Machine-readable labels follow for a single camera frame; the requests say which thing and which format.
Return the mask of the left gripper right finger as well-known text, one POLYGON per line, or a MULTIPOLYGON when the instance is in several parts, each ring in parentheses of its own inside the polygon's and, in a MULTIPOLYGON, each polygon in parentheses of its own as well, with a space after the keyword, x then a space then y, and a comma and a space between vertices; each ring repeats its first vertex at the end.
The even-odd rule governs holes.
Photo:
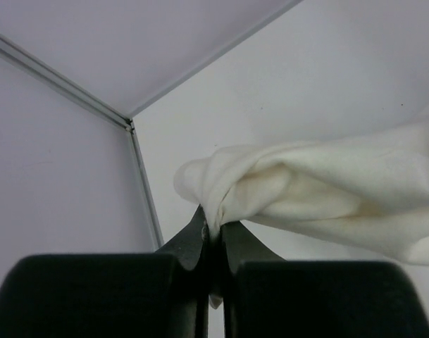
POLYGON ((222 227, 227 337, 429 337, 411 280, 382 261, 286 261, 222 227))

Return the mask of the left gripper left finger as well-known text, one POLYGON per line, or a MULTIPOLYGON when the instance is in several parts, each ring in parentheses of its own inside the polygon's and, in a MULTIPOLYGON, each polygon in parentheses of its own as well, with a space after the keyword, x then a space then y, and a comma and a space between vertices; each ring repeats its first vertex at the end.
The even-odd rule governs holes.
POLYGON ((0 337, 206 337, 205 215, 153 253, 42 254, 0 287, 0 337))

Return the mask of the white t shirt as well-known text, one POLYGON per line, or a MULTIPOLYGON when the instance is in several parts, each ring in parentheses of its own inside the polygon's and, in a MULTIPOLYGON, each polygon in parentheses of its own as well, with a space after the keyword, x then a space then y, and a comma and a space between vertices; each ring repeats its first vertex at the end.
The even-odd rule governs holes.
POLYGON ((174 187, 212 238, 249 220, 429 266, 429 108, 367 136, 224 147, 182 165, 174 187))

